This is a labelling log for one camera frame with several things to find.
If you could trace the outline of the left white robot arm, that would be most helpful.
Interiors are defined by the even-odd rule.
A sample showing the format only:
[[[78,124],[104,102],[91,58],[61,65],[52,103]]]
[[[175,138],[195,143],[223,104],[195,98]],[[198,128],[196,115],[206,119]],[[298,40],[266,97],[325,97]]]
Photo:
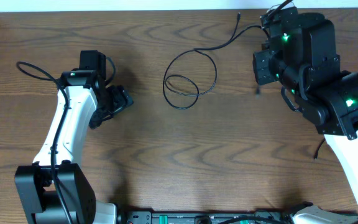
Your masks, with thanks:
[[[58,103],[49,132],[29,166],[19,166],[16,189],[28,223],[122,223],[113,203],[100,202],[81,170],[88,129],[112,119],[133,100],[107,76],[109,57],[83,50],[79,66],[55,79]]]

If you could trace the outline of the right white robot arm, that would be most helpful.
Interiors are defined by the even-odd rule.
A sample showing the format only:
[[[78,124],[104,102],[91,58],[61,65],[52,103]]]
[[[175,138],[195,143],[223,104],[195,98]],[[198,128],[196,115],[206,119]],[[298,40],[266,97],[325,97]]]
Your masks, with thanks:
[[[259,85],[282,84],[288,107],[313,123],[334,151],[358,205],[358,72],[340,68],[334,24],[317,12],[300,13],[285,2],[260,18],[267,41],[253,55]],[[309,206],[293,223],[358,223]]]

